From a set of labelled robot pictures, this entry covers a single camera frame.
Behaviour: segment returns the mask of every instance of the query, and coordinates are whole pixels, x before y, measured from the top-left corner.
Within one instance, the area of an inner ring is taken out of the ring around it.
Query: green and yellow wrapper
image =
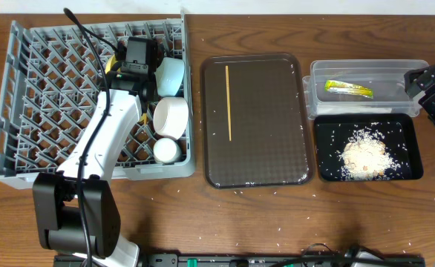
[[[347,82],[327,80],[324,85],[324,90],[330,93],[346,93],[354,96],[364,96],[373,98],[373,90],[361,85],[354,85]]]

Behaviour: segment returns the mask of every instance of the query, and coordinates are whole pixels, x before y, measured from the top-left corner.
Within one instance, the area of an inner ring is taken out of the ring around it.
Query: dish rack
[[[156,163],[148,106],[147,123],[138,122],[125,141],[113,178],[131,180],[187,177],[194,173],[194,137],[189,46],[184,13],[181,19],[148,22],[85,24],[112,44],[128,37],[154,39],[166,56],[182,59],[185,75],[178,96],[188,102],[189,120],[178,139],[180,161]],[[13,21],[0,92],[0,182],[17,189],[31,188],[39,172],[54,173],[80,140],[97,103],[98,64],[113,50],[93,36],[99,62],[85,45],[77,26],[24,29]]]

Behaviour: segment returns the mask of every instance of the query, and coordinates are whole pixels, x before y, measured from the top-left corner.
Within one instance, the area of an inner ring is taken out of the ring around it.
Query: black baking pan
[[[295,57],[212,57],[201,65],[200,79],[205,175],[212,186],[299,185],[312,178],[313,145]]]
[[[314,126],[318,169],[321,178],[326,181],[382,179],[348,179],[341,174],[344,160],[338,154],[344,151],[354,131],[361,129],[383,133],[384,139],[380,141],[386,145],[386,152],[401,165],[396,170],[387,169],[382,176],[384,180],[420,179],[424,174],[416,133],[412,119],[407,114],[325,115],[316,117]]]

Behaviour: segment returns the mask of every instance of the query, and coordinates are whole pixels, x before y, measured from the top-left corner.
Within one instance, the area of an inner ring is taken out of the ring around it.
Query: clear plastic container
[[[303,78],[310,119],[324,114],[406,113],[419,115],[419,104],[405,93],[404,74],[428,67],[423,60],[321,60],[310,66]],[[331,93],[327,80],[349,82],[373,90],[373,98]]]

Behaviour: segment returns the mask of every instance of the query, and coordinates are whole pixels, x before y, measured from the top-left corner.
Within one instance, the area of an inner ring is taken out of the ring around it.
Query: white cup
[[[176,96],[185,74],[185,62],[181,59],[164,58],[155,72],[157,91],[161,97]]]
[[[178,140],[188,124],[188,103],[183,97],[165,97],[158,102],[153,115],[155,132]]]
[[[180,156],[180,147],[175,141],[169,138],[158,140],[153,147],[153,157],[158,163],[173,163],[176,162]]]

